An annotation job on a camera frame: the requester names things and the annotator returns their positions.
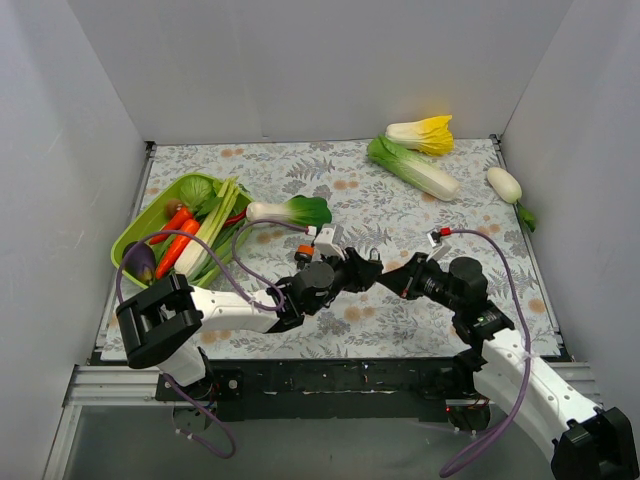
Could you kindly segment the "brass padlock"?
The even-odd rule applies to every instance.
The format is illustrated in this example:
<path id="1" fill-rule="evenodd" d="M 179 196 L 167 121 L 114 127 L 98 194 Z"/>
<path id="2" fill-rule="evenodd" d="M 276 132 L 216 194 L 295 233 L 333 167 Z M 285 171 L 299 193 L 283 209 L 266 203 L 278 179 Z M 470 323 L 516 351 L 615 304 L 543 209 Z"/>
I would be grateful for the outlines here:
<path id="1" fill-rule="evenodd" d="M 371 261 L 380 262 L 380 252 L 377 248 L 372 248 L 369 253 L 369 259 Z"/>

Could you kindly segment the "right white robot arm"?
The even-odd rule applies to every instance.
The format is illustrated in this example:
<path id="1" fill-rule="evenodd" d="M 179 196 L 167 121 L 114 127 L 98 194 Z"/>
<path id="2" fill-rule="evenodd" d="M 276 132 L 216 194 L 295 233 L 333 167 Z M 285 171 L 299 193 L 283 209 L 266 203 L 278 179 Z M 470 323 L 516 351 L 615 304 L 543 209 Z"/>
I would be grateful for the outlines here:
<path id="1" fill-rule="evenodd" d="M 536 444 L 557 479 L 636 479 L 632 426 L 617 408 L 602 409 L 547 362 L 489 299 L 481 264 L 454 259 L 447 271 L 424 254 L 379 281 L 405 299 L 425 296 L 449 308 L 468 363 L 452 373 L 464 397 L 493 401 Z"/>

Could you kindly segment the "orange black padlock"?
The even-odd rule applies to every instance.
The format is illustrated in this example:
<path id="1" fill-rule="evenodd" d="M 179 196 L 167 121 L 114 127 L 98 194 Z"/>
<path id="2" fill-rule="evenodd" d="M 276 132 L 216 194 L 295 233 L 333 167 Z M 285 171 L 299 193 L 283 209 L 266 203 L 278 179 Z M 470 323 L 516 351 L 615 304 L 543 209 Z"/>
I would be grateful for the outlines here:
<path id="1" fill-rule="evenodd" d="M 314 247 L 301 244 L 294 253 L 294 260 L 298 265 L 306 265 L 313 260 Z"/>

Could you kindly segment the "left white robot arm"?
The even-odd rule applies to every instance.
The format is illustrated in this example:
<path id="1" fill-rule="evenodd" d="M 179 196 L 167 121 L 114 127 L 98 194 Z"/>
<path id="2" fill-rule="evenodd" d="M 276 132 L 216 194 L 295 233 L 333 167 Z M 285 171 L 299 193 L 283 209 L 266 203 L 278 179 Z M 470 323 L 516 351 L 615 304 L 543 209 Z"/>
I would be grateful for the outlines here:
<path id="1" fill-rule="evenodd" d="M 368 290 L 382 270 L 377 250 L 364 259 L 347 248 L 343 257 L 313 261 L 249 299 L 236 292 L 191 286 L 185 276 L 172 274 L 116 309 L 127 365 L 156 367 L 171 376 L 188 398 L 203 399 L 212 390 L 213 377 L 192 336 L 222 330 L 286 332 L 329 307 L 341 292 Z"/>

